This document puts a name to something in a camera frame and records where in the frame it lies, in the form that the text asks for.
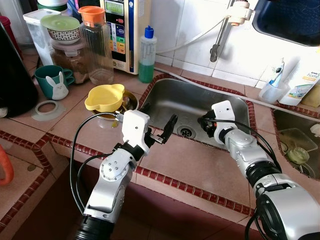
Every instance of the yellow bowl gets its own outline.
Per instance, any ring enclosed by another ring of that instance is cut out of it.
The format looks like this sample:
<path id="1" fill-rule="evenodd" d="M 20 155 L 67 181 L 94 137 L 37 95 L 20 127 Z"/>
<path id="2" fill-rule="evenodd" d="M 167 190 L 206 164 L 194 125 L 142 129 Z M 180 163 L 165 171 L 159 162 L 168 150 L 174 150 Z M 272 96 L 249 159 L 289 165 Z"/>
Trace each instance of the yellow bowl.
<path id="1" fill-rule="evenodd" d="M 92 88 L 84 101 L 86 109 L 98 112 L 114 112 L 123 102 L 125 87 L 122 84 L 99 85 Z"/>

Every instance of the white rabbit mug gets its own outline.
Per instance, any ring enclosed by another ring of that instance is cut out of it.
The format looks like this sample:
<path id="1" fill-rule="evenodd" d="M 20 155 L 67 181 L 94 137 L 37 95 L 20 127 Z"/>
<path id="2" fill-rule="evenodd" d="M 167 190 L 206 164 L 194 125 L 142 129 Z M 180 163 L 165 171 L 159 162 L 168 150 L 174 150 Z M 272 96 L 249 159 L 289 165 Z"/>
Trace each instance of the white rabbit mug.
<path id="1" fill-rule="evenodd" d="M 64 99 L 69 93 L 68 85 L 75 81 L 70 69 L 57 65 L 42 66 L 35 71 L 34 76 L 43 94 L 52 100 Z"/>

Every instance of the robotic arm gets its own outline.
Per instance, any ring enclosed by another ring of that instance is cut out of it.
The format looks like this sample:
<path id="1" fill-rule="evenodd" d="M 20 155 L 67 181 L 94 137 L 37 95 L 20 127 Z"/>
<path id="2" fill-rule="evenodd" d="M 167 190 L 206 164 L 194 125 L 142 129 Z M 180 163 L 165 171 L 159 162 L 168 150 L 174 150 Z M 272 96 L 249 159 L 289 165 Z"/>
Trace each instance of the robotic arm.
<path id="1" fill-rule="evenodd" d="M 209 137 L 225 144 L 256 197 L 256 211 L 268 237 L 275 240 L 320 239 L 320 206 L 299 184 L 279 170 L 257 140 L 234 123 L 208 124 L 208 115 L 217 120 L 235 120 L 229 101 L 212 105 L 212 111 L 198 119 Z"/>
<path id="2" fill-rule="evenodd" d="M 172 115 L 162 135 L 151 134 L 150 117 L 137 110 L 117 114 L 122 124 L 124 144 L 118 143 L 114 152 L 105 158 L 99 168 L 99 179 L 83 212 L 76 240 L 109 240 L 118 220 L 125 198 L 125 190 L 132 178 L 137 161 L 147 156 L 155 143 L 165 144 L 178 120 Z"/>

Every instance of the drain strainer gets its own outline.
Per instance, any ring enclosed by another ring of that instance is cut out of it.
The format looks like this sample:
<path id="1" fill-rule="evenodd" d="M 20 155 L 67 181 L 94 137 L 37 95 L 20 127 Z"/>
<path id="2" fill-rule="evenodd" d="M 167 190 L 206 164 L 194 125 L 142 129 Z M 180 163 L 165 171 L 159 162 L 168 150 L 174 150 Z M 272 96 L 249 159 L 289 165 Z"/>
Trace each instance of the drain strainer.
<path id="1" fill-rule="evenodd" d="M 196 136 L 196 132 L 189 126 L 182 125 L 177 129 L 178 135 L 193 139 Z"/>

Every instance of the blue bottle cap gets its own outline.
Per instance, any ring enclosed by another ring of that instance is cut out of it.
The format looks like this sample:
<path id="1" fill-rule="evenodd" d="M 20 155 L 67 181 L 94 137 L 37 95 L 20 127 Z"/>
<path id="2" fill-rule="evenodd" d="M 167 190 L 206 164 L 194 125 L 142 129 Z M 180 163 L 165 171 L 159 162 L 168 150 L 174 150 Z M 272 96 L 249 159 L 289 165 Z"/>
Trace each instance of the blue bottle cap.
<path id="1" fill-rule="evenodd" d="M 148 25 L 148 27 L 144 29 L 144 36 L 147 39 L 152 39 L 154 37 L 154 29 Z"/>

